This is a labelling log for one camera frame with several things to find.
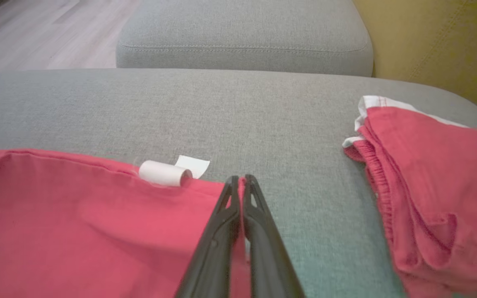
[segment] yellow wall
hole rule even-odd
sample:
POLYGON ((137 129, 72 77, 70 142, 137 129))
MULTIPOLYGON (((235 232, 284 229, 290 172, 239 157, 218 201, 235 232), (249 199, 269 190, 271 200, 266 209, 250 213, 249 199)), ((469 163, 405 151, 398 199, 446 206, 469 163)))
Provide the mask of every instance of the yellow wall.
POLYGON ((374 76, 439 87, 477 104, 477 0, 354 0, 374 76))

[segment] wooden floor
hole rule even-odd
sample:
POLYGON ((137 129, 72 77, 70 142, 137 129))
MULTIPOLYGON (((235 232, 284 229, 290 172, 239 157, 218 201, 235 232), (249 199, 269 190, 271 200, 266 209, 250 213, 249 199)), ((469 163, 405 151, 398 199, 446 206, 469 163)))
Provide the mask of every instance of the wooden floor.
POLYGON ((0 7, 0 72, 114 68, 140 0, 9 0, 0 7))

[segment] sofa seat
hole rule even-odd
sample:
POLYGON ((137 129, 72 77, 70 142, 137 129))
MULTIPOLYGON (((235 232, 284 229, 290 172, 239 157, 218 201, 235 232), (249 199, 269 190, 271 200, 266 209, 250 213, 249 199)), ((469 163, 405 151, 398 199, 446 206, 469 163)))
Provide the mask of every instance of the sofa seat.
POLYGON ((373 49, 352 0, 142 0, 117 67, 371 76, 373 49))
POLYGON ((254 174, 305 293, 403 297, 363 164, 343 154, 361 96, 380 94, 477 128, 453 93, 355 76, 240 70, 0 74, 0 149, 33 147, 137 166, 210 160, 202 179, 254 174))

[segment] fabric fold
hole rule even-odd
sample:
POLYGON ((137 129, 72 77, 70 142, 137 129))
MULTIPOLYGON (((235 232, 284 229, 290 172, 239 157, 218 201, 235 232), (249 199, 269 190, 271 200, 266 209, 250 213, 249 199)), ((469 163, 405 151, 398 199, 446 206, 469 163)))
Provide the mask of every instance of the fabric fold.
POLYGON ((224 184, 154 187, 132 167, 0 151, 0 297, 173 297, 224 184))
POLYGON ((343 148, 366 163, 405 290, 477 293, 477 130, 382 96, 358 109, 343 148))

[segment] seam stitching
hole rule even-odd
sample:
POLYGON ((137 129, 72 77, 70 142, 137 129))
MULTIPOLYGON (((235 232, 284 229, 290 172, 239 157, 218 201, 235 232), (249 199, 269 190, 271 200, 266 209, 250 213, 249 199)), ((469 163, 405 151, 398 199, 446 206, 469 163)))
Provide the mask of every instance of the seam stitching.
MULTIPOLYGON (((123 170, 116 170, 116 169, 112 169, 111 167, 108 167, 108 166, 105 166, 103 164, 100 164, 100 162, 98 163, 92 163, 92 162, 88 162, 88 161, 82 161, 82 160, 79 160, 77 158, 73 158, 71 156, 53 156, 47 152, 41 152, 41 151, 31 151, 31 150, 27 150, 27 149, 8 149, 8 150, 1 150, 1 151, 5 151, 4 155, 11 155, 11 154, 20 154, 20 155, 32 155, 32 156, 35 156, 37 158, 44 158, 44 159, 50 159, 50 160, 58 160, 58 161, 66 161, 66 162, 72 162, 72 163, 77 163, 77 164, 81 164, 83 166, 89 166, 90 168, 101 168, 102 170, 105 170, 106 172, 110 172, 110 173, 113 173, 113 174, 121 174, 121 175, 124 175, 124 176, 128 176, 130 178, 133 178, 135 179, 136 181, 143 181, 144 183, 146 183, 147 185, 151 185, 151 183, 148 183, 147 181, 141 179, 139 177, 138 174, 134 173, 134 172, 127 172, 127 171, 123 171, 123 170)), ((70 154, 70 155, 82 155, 82 156, 90 156, 90 155, 85 155, 85 154, 76 154, 76 153, 66 153, 66 152, 61 152, 62 154, 70 154)), ((167 188, 176 188, 176 187, 171 187, 171 186, 165 186, 165 187, 160 187, 159 189, 167 189, 167 188)), ((204 196, 209 196, 207 193, 203 192, 203 191, 199 191, 199 190, 195 190, 195 189, 189 189, 189 191, 192 191, 192 192, 196 192, 198 194, 202 194, 204 196)))
POLYGON ((369 45, 369 38, 360 49, 349 51, 327 51, 325 49, 314 48, 291 48, 291 47, 268 47, 268 46, 216 46, 216 45, 185 45, 185 46, 138 46, 119 42, 119 46, 132 51, 223 51, 223 52, 261 52, 261 53, 310 53, 312 55, 324 55, 326 53, 345 54, 363 51, 369 45))
POLYGON ((450 31, 452 30, 452 27, 456 24, 458 16, 464 12, 467 1, 468 0, 463 1, 462 5, 458 7, 458 9, 456 9, 452 17, 449 18, 448 23, 443 28, 441 28, 441 34, 438 37, 437 41, 432 46, 432 49, 430 49, 430 51, 428 51, 426 56, 422 58, 421 62, 419 62, 416 68, 409 75, 408 80, 412 80, 413 78, 418 77, 419 74, 421 73, 421 69, 423 68, 423 66, 425 66, 428 63, 428 60, 430 60, 430 58, 435 56, 437 49, 441 48, 443 41, 449 35, 450 31))

